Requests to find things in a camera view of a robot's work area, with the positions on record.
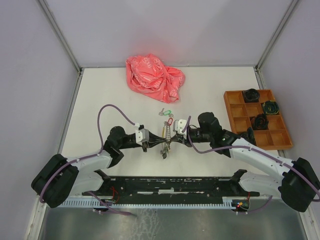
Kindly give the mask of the large metal keyring with keys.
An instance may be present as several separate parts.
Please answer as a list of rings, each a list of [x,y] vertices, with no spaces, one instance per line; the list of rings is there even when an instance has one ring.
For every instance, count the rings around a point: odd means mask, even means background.
[[[166,138],[167,142],[161,144],[160,154],[162,155],[163,159],[166,159],[171,150],[169,144],[169,140],[171,139],[171,125],[168,125],[168,121],[164,122],[164,126],[162,129],[162,137]]]

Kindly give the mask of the red tag key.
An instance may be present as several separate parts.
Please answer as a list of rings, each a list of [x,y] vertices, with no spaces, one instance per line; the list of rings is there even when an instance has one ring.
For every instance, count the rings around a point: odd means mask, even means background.
[[[173,121],[174,121],[174,115],[172,114],[172,113],[170,113],[169,115],[168,115],[168,117],[169,117],[169,119],[168,119],[168,125],[169,126],[171,126],[172,125],[172,123],[173,123]]]

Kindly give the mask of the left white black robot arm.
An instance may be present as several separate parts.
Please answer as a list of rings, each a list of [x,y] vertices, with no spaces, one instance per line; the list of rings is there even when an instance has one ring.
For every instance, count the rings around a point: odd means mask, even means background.
[[[51,208],[60,206],[67,198],[85,192],[96,191],[106,195],[111,189],[107,175],[102,171],[117,165],[124,157],[122,149],[142,148],[144,152],[158,144],[167,142],[140,127],[127,134],[121,126],[113,127],[102,149],[79,158],[55,154],[31,182],[31,188],[42,203]]]

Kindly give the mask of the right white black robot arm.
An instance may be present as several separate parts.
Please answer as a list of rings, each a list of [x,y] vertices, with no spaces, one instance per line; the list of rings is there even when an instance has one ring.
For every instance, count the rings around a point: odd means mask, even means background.
[[[172,123],[176,133],[171,139],[173,142],[192,148],[195,148],[196,143],[208,143],[209,150],[197,149],[196,152],[216,152],[263,172],[236,172],[236,179],[229,183],[229,189],[234,195],[257,192],[271,197],[278,196],[287,206],[302,213],[311,203],[319,202],[320,181],[306,159],[300,157],[292,160],[271,154],[222,128],[212,112],[204,112],[198,116],[198,128],[192,128],[189,119],[174,120]]]

